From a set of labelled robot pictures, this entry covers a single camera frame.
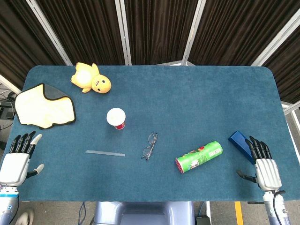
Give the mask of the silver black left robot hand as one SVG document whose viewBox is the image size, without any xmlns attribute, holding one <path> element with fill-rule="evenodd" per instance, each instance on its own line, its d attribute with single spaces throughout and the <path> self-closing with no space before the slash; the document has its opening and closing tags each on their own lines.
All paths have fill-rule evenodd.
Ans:
<svg viewBox="0 0 300 225">
<path fill-rule="evenodd" d="M 6 187 L 18 187 L 32 176 L 38 175 L 44 168 L 40 164 L 37 168 L 29 171 L 29 164 L 37 143 L 42 138 L 41 134 L 18 135 L 12 141 L 9 152 L 4 156 L 0 168 L 0 185 Z"/>
</svg>

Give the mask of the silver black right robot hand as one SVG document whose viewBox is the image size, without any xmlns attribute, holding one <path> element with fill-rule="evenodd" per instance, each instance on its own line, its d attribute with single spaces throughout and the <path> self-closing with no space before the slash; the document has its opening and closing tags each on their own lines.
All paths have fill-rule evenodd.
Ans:
<svg viewBox="0 0 300 225">
<path fill-rule="evenodd" d="M 263 191 L 277 192 L 282 187 L 276 161 L 272 158 L 268 145 L 250 136 L 245 139 L 250 149 L 251 156 L 255 166 L 255 177 L 248 176 L 237 170 L 236 173 L 243 179 L 257 183 Z"/>
</svg>

